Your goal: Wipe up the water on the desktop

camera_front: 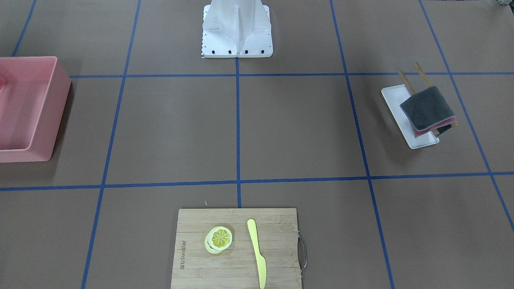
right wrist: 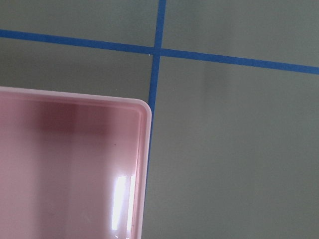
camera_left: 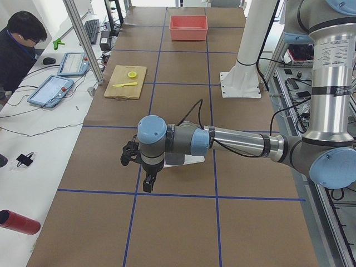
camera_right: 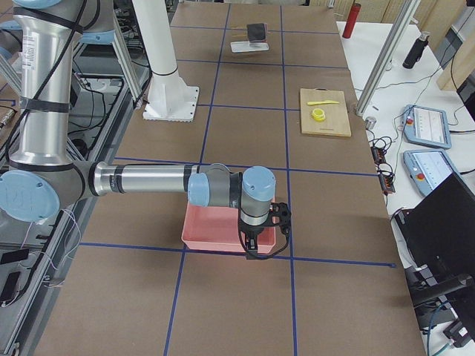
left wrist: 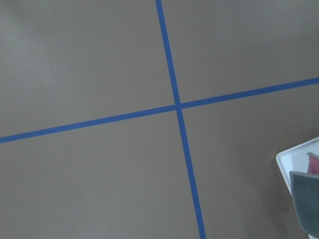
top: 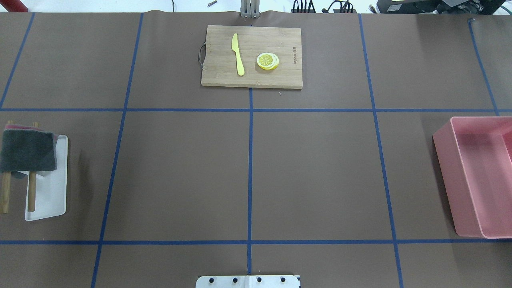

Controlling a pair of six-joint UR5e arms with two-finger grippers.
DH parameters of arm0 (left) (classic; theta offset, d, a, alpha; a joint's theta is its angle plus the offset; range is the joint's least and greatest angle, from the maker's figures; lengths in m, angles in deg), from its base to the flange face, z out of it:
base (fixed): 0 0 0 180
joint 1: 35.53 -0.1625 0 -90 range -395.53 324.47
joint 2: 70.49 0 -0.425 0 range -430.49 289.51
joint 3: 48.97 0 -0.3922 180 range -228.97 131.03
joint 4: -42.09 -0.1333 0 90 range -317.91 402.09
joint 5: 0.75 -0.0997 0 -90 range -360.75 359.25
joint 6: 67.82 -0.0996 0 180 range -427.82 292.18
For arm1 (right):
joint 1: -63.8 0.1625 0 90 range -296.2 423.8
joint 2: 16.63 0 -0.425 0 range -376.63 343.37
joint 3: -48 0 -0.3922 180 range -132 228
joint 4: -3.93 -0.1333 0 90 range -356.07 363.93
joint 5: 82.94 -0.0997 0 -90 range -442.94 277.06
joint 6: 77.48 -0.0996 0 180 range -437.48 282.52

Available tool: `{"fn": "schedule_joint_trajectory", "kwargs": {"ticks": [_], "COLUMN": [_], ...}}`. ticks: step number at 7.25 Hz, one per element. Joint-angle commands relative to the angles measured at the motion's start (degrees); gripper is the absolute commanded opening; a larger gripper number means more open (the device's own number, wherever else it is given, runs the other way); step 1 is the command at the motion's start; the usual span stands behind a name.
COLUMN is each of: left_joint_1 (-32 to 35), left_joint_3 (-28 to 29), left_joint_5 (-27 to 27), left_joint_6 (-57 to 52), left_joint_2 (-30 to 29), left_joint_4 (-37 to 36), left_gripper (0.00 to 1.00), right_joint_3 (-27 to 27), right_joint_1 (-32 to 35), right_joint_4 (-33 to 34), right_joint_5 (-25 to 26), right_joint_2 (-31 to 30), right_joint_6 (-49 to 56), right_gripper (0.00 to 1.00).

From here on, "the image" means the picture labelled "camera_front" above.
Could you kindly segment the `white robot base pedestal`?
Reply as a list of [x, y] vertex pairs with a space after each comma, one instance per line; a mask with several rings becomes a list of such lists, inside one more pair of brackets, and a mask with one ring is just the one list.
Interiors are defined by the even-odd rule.
[[262, 1], [213, 0], [202, 16], [202, 57], [272, 57], [270, 9]]

